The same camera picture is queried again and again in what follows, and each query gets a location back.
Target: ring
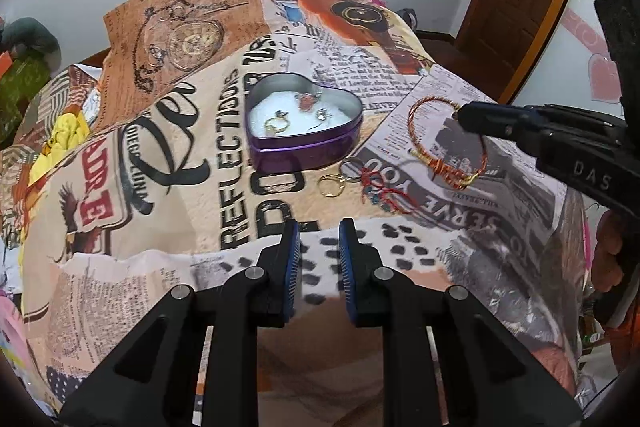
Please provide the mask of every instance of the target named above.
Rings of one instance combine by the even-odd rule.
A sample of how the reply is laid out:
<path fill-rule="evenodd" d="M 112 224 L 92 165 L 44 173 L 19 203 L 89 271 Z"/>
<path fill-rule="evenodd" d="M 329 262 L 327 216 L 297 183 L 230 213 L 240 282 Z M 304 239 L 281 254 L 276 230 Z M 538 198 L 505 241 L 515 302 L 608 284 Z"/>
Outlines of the ring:
<path fill-rule="evenodd" d="M 360 160 L 359 158 L 356 158 L 355 156 L 349 156 L 348 158 L 345 158 L 344 160 L 342 160 L 340 162 L 340 166 L 338 167 L 338 172 L 340 172 L 340 177 L 343 179 L 343 181 L 346 181 L 347 183 L 359 183 L 360 180 L 362 179 L 362 175 L 358 175 L 358 176 L 346 176 L 343 172 L 342 172 L 342 167 L 350 164 L 350 163 L 355 163 L 357 165 L 359 165 L 360 168 L 360 172 L 364 171 L 364 162 L 362 160 Z"/>
<path fill-rule="evenodd" d="M 331 118 L 333 115 L 328 112 L 324 107 L 321 109 L 318 109 L 316 111 L 316 120 L 318 120 L 320 123 L 318 125 L 315 125 L 313 127 L 309 127 L 309 131 L 311 131 L 312 129 L 315 129 L 317 127 L 320 127 L 324 122 L 326 122 L 327 120 L 329 120 L 329 118 Z"/>
<path fill-rule="evenodd" d="M 264 123 L 265 136 L 272 137 L 272 136 L 276 136 L 276 134 L 279 134 L 281 132 L 285 132 L 289 128 L 289 119 L 287 118 L 288 114 L 289 114 L 288 112 L 276 111 L 276 116 L 274 116 L 273 118 L 270 118 Z M 275 120 L 284 120 L 284 123 L 285 123 L 284 127 L 276 127 L 270 124 L 271 121 L 275 121 Z"/>
<path fill-rule="evenodd" d="M 323 192 L 322 188 L 320 188 L 320 184 L 324 181 L 334 182 L 336 185 L 338 185 L 337 194 L 334 194 L 332 192 Z M 318 180 L 318 183 L 316 185 L 318 186 L 318 190 L 320 190 L 320 194 L 322 194 L 325 198 L 337 198 L 344 192 L 344 188 L 346 187 L 345 179 L 339 174 L 325 174 Z"/>

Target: white cotton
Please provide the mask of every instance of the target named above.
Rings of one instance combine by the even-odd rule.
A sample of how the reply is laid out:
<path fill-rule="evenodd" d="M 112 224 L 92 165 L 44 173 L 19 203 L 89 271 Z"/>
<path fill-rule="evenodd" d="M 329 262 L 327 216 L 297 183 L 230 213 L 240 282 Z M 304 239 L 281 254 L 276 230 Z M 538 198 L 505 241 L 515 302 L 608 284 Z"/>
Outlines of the white cotton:
<path fill-rule="evenodd" d="M 314 107 L 309 112 L 300 111 L 298 105 L 299 102 L 296 100 L 296 93 L 294 91 L 271 93 L 267 98 L 259 102 L 249 113 L 251 133 L 258 138 L 266 137 L 264 124 L 270 118 L 275 117 L 277 111 L 287 112 L 287 120 L 289 120 L 287 130 L 275 135 L 278 138 L 324 131 L 348 123 L 351 120 L 337 105 L 325 102 L 322 98 L 314 104 Z M 320 109 L 325 109 L 327 114 L 331 115 L 323 122 L 318 120 L 316 116 L 317 111 Z M 275 121 L 272 120 L 270 125 L 280 129 L 286 126 L 286 122 L 278 118 Z"/>

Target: blanket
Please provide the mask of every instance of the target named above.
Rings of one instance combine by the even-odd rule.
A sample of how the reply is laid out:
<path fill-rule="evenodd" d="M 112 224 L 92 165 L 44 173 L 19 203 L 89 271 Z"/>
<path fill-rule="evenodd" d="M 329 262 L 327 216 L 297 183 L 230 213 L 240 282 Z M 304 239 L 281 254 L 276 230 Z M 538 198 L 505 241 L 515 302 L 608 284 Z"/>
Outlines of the blanket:
<path fill-rule="evenodd" d="M 266 175 L 251 165 L 245 99 L 277 71 L 356 93 L 366 142 L 435 68 L 400 17 L 376 0 L 129 0 L 105 23 L 111 51 L 99 81 L 75 66 L 64 71 L 36 97 L 0 158 L 2 235 L 23 243 L 26 338 L 52 407 L 172 286 L 222 284 L 278 243 L 289 217 L 302 232 L 303 292 L 283 330 L 258 334 L 263 425 L 382 421 L 382 334 L 353 328 L 341 297 L 336 227 L 343 217 L 355 219 L 361 240 L 386 265 L 415 282 L 472 287 L 573 392 L 584 275 L 576 192 L 558 184 L 531 203 L 530 219 L 543 225 L 521 233 L 516 249 L 482 212 L 457 214 L 452 190 L 438 189 L 444 206 L 418 202 L 440 216 L 426 224 L 363 203 L 357 185 L 322 197 L 316 182 L 337 166 Z M 471 98 L 486 99 L 456 81 Z M 81 107 L 96 87 L 90 138 L 29 186 L 55 118 Z M 508 155 L 518 169 L 524 155 Z M 520 176 L 524 193 L 536 185 L 528 176 Z M 524 200 L 540 199 L 530 193 Z"/>

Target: gold ring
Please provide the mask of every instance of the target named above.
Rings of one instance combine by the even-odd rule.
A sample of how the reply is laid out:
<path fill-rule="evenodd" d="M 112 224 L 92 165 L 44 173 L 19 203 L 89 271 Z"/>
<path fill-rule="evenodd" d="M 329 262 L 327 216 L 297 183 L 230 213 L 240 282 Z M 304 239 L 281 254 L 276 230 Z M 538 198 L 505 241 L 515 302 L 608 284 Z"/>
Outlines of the gold ring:
<path fill-rule="evenodd" d="M 324 181 L 331 181 L 331 182 L 334 182 L 336 185 L 338 185 L 338 193 L 334 194 L 332 192 L 322 192 L 322 188 L 320 188 L 320 184 Z M 338 196 L 340 196 L 340 194 L 344 192 L 344 188 L 346 187 L 344 178 L 342 176 L 339 176 L 338 174 L 325 174 L 318 180 L 318 183 L 316 185 L 318 185 L 318 190 L 320 190 L 320 194 L 322 194 L 325 198 L 337 198 Z"/>
<path fill-rule="evenodd" d="M 279 134 L 281 132 L 285 132 L 289 128 L 289 119 L 287 118 L 288 114 L 289 114 L 288 112 L 276 111 L 276 115 L 264 123 L 265 136 L 272 137 L 272 136 L 276 136 L 276 134 Z M 284 120 L 284 123 L 285 123 L 284 127 L 276 127 L 270 124 L 271 121 L 276 121 L 276 120 Z"/>

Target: earring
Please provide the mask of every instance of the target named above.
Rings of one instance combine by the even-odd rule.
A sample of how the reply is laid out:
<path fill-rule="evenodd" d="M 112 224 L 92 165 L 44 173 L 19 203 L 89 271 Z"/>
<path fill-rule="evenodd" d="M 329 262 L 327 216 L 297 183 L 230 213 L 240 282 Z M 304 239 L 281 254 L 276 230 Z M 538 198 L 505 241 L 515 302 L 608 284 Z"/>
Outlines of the earring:
<path fill-rule="evenodd" d="M 289 119 L 287 118 L 288 114 L 288 112 L 276 111 L 276 115 L 264 123 L 264 135 L 271 138 L 273 136 L 276 136 L 276 134 L 285 132 L 289 128 Z M 276 120 L 283 120 L 284 126 L 274 126 L 273 123 L 276 123 Z"/>
<path fill-rule="evenodd" d="M 320 123 L 318 125 L 315 125 L 313 127 L 310 127 L 308 130 L 311 131 L 312 129 L 315 129 L 316 127 L 320 127 L 324 122 L 326 122 L 327 120 L 329 120 L 329 118 L 331 118 L 331 113 L 329 113 L 324 107 L 322 109 L 318 109 L 316 111 L 316 118 L 320 121 Z"/>

